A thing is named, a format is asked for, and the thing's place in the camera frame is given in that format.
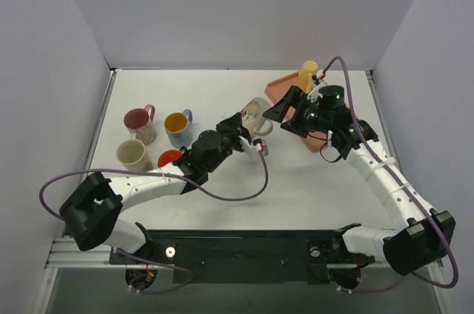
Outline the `seashell coral mug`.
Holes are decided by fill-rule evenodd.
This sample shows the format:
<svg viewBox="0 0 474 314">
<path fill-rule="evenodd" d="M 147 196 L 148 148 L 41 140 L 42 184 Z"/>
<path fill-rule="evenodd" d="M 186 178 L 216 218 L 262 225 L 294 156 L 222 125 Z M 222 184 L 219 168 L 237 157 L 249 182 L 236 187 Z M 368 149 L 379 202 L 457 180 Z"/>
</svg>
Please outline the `seashell coral mug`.
<svg viewBox="0 0 474 314">
<path fill-rule="evenodd" d="M 242 108 L 242 125 L 249 131 L 252 139 L 267 136 L 273 131 L 273 123 L 263 117 L 269 108 L 269 101 L 261 97 L 253 98 Z"/>
</svg>

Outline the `yellow mug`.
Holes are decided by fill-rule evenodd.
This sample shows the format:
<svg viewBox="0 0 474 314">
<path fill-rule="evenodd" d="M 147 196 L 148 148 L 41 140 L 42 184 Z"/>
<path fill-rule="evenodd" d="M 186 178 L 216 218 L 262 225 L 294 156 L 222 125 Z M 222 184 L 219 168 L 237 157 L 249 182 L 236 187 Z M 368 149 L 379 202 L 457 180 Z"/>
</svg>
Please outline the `yellow mug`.
<svg viewBox="0 0 474 314">
<path fill-rule="evenodd" d="M 298 72 L 298 86 L 305 92 L 312 90 L 312 77 L 318 72 L 318 65 L 314 61 L 306 61 Z"/>
</svg>

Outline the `blue butterfly mug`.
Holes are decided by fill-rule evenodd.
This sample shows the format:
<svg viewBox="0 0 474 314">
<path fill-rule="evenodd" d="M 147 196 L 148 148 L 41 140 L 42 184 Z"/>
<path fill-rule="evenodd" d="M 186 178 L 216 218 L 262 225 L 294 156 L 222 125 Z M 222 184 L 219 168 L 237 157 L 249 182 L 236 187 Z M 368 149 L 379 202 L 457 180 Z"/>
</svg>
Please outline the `blue butterfly mug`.
<svg viewBox="0 0 474 314">
<path fill-rule="evenodd" d="M 185 109 L 181 113 L 171 113 L 166 117 L 164 128 L 174 148 L 180 149 L 192 144 L 192 122 L 193 112 L 190 109 Z"/>
</svg>

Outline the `orange mug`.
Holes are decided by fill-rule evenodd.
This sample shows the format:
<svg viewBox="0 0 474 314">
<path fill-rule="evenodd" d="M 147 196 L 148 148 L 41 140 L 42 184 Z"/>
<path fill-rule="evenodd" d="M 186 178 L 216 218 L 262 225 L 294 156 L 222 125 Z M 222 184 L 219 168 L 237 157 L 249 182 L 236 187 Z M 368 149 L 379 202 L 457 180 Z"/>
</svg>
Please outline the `orange mug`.
<svg viewBox="0 0 474 314">
<path fill-rule="evenodd" d="M 172 164 L 174 161 L 179 160 L 187 151 L 186 147 L 180 147 L 179 149 L 172 149 L 164 151 L 157 161 L 158 168 L 164 167 L 167 164 Z"/>
</svg>

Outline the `pink floral mug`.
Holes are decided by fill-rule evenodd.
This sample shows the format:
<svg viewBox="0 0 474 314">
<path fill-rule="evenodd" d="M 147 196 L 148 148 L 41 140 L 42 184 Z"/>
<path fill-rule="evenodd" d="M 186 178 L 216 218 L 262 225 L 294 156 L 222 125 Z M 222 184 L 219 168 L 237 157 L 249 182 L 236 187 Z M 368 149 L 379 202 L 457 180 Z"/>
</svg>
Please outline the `pink floral mug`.
<svg viewBox="0 0 474 314">
<path fill-rule="evenodd" d="M 124 116 L 124 125 L 130 135 L 145 145 L 153 143 L 156 139 L 156 129 L 153 125 L 155 112 L 155 107 L 147 104 L 143 108 L 129 110 Z"/>
</svg>

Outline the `cream dragon pattern mug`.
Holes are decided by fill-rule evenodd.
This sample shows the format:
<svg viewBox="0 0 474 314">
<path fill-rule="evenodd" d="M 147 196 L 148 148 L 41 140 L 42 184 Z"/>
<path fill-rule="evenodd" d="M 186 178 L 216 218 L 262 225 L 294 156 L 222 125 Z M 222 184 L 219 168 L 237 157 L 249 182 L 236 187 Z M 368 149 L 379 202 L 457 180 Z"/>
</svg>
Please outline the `cream dragon pattern mug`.
<svg viewBox="0 0 474 314">
<path fill-rule="evenodd" d="M 152 162 L 142 141 L 129 139 L 122 142 L 116 150 L 116 158 L 129 171 L 151 171 Z"/>
</svg>

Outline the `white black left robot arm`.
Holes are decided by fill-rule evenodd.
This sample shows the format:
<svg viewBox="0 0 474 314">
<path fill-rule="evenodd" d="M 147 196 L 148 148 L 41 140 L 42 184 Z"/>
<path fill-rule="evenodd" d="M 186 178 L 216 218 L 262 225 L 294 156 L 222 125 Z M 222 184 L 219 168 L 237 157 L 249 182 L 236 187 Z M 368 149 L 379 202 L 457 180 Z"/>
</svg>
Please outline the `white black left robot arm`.
<svg viewBox="0 0 474 314">
<path fill-rule="evenodd" d="M 60 208 L 71 236 L 81 251 L 101 244 L 122 247 L 135 263 L 152 255 L 152 244 L 136 224 L 119 220 L 125 210 L 161 198 L 188 193 L 209 179 L 233 152 L 243 150 L 241 140 L 250 134 L 242 125 L 241 114 L 205 130 L 181 158 L 140 176 L 107 178 L 102 171 L 87 176 Z"/>
</svg>

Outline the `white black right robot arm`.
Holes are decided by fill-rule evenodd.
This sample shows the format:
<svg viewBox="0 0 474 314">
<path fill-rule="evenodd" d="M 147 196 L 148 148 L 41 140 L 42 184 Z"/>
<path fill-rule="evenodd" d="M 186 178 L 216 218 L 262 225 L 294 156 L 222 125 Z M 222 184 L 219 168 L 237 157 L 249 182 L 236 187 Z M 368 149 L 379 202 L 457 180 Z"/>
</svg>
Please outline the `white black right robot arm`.
<svg viewBox="0 0 474 314">
<path fill-rule="evenodd" d="M 392 222 L 388 230 L 358 225 L 334 239 L 330 250 L 335 259 L 348 261 L 364 254 L 385 260 L 398 274 L 407 275 L 445 257 L 454 218 L 447 211 L 437 211 L 413 189 L 371 126 L 353 118 L 342 86 L 321 87 L 315 97 L 292 86 L 263 116 L 297 136 L 325 134 L 387 211 Z"/>
</svg>

